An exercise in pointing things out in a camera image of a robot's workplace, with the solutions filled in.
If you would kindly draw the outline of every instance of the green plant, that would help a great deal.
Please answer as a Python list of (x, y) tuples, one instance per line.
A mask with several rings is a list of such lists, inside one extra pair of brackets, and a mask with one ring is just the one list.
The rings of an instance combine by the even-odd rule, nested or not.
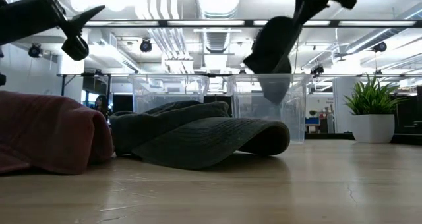
[(391, 114), (396, 106), (406, 100), (405, 98), (393, 99), (390, 93), (398, 88), (391, 83), (380, 86), (376, 76), (371, 79), (367, 75), (368, 83), (356, 82), (353, 95), (345, 96), (346, 105), (353, 111), (353, 115), (384, 115)]
[(314, 117), (314, 115), (316, 115), (318, 112), (316, 112), (315, 110), (310, 110), (309, 114)]

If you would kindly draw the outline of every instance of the white pot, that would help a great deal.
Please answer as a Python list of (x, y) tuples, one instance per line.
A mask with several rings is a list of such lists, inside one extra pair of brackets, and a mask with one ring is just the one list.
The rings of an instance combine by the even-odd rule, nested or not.
[(351, 131), (358, 142), (389, 143), (394, 135), (394, 115), (352, 115)]

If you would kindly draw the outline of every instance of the red towel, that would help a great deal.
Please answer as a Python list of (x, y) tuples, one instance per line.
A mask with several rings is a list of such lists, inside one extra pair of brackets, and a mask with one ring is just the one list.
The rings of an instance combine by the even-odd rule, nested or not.
[(112, 154), (100, 112), (66, 97), (0, 91), (0, 173), (38, 167), (77, 175)]

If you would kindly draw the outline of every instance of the plastic container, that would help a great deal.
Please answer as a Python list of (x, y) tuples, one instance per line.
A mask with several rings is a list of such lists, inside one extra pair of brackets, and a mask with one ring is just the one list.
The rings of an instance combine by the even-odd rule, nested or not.
[(204, 102), (209, 78), (201, 75), (140, 74), (131, 75), (133, 111), (143, 113), (161, 105), (195, 100)]
[(291, 143), (302, 144), (305, 140), (306, 86), (310, 78), (304, 74), (230, 76), (227, 93), (232, 95), (233, 116), (282, 121), (289, 128)]

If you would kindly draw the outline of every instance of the black fabric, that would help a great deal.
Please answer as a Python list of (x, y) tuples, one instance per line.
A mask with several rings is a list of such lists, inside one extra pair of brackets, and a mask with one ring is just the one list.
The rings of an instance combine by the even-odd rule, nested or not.
[[(291, 65), (287, 59), (280, 71), (275, 71), (278, 61), (284, 54), (284, 49), (294, 37), (293, 19), (277, 16), (269, 20), (256, 37), (252, 53), (243, 60), (255, 74), (284, 73), (291, 74)], [(268, 82), (260, 79), (264, 97), (279, 104), (289, 90), (290, 78), (278, 82)]]
[(203, 169), (239, 150), (277, 155), (289, 146), (287, 126), (278, 121), (234, 119), (225, 102), (169, 103), (142, 114), (110, 117), (117, 155), (180, 169)]

